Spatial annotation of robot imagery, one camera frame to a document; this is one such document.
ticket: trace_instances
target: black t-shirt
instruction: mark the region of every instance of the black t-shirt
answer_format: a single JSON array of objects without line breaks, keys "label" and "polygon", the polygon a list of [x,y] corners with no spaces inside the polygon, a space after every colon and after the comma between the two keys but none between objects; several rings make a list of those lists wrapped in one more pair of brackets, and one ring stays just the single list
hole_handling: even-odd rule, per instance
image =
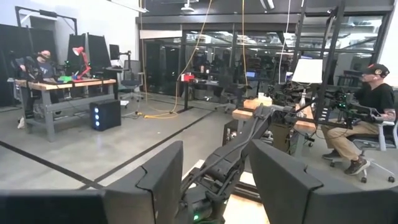
[{"label": "black t-shirt", "polygon": [[383,114],[385,109],[394,109],[394,92],[387,83],[383,83],[373,90],[370,85],[366,85],[354,96],[360,105],[375,108],[380,114]]}]

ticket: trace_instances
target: gray floor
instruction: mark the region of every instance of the gray floor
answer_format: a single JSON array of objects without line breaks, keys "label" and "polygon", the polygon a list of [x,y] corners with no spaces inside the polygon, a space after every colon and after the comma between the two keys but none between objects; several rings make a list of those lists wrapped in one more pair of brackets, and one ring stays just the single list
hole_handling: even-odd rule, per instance
[{"label": "gray floor", "polygon": [[[144,114],[159,114],[158,110],[171,110],[174,99],[169,96],[150,95],[153,100],[140,104]],[[177,109],[182,108],[178,100]],[[193,126],[185,129],[153,150],[137,158],[132,163],[101,180],[101,185],[109,185],[157,154],[171,142],[182,140],[184,143],[185,173],[199,159],[206,159],[217,147],[221,146],[223,126],[232,120],[230,114],[212,112],[215,104],[202,101],[190,102],[194,109],[170,119],[130,119],[124,118],[120,127],[104,132],[96,132],[80,119],[68,127],[60,127],[57,140],[50,143],[43,130],[35,129],[26,134],[17,129],[17,119],[22,111],[9,111],[0,114],[0,141],[22,149],[32,155],[68,169],[89,180],[95,180],[130,158],[137,156],[171,134],[188,126],[197,119],[206,116]],[[122,109],[123,114],[137,110],[137,103]],[[368,183],[362,184],[358,177],[343,174],[344,166],[329,167],[320,156],[328,152],[324,140],[316,138],[315,145],[305,147],[304,161],[310,166],[326,170],[338,179],[347,181],[362,189],[382,189],[396,184],[387,182],[387,176],[378,170],[370,170]],[[77,189],[85,184],[59,171],[53,170],[32,159],[12,152],[0,146],[0,189]],[[398,152],[371,152],[378,163],[398,174]]]}]

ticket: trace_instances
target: green object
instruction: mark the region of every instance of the green object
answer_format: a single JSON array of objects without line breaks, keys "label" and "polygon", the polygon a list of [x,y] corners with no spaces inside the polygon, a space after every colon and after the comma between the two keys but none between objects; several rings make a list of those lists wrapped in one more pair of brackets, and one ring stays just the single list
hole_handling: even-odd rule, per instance
[{"label": "green object", "polygon": [[72,81],[72,77],[68,77],[68,76],[61,76],[58,78],[58,81],[63,81],[64,83],[70,82]]}]

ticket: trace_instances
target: baseball cap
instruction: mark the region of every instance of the baseball cap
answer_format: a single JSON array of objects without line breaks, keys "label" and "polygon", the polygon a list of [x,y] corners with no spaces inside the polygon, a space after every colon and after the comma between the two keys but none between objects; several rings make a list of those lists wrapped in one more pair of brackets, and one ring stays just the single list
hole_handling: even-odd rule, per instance
[{"label": "baseball cap", "polygon": [[364,74],[380,75],[383,78],[386,77],[388,74],[390,74],[388,68],[379,63],[374,63],[372,65],[369,65],[369,67],[365,68],[362,72]]}]

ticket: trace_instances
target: man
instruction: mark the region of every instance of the man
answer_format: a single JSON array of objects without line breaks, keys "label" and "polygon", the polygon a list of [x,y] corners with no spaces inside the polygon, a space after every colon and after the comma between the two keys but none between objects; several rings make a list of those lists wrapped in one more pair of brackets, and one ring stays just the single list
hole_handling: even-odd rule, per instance
[{"label": "man", "polygon": [[[354,94],[354,97],[362,106],[377,109],[385,121],[395,121],[394,93],[392,87],[384,83],[384,78],[390,71],[381,64],[370,65],[362,75],[364,86]],[[345,174],[356,175],[370,166],[370,162],[356,154],[353,143],[346,137],[353,134],[379,134],[376,124],[360,121],[353,129],[321,127],[331,153],[322,158],[332,160],[344,157],[351,161],[351,165],[345,170]]]},{"label": "man", "polygon": [[[25,67],[25,60],[29,60],[32,63],[35,63],[34,59],[32,57],[26,57],[26,58],[18,58],[16,59],[16,62],[18,66],[21,68],[23,72],[28,72],[26,67]],[[43,78],[45,79],[53,79],[54,78],[54,67],[50,63],[51,62],[51,53],[48,50],[43,50],[38,53],[38,56],[36,58],[37,64],[39,65],[42,73],[43,73]],[[40,91],[35,91],[32,90],[34,95],[41,95]],[[50,99],[51,103],[59,103],[58,96],[55,92],[50,93]],[[34,107],[34,100],[32,98],[29,98],[28,102],[26,102],[26,108],[29,110],[33,110]],[[24,118],[21,118],[19,120],[19,125],[18,128],[24,128],[25,126],[25,121]]]}]

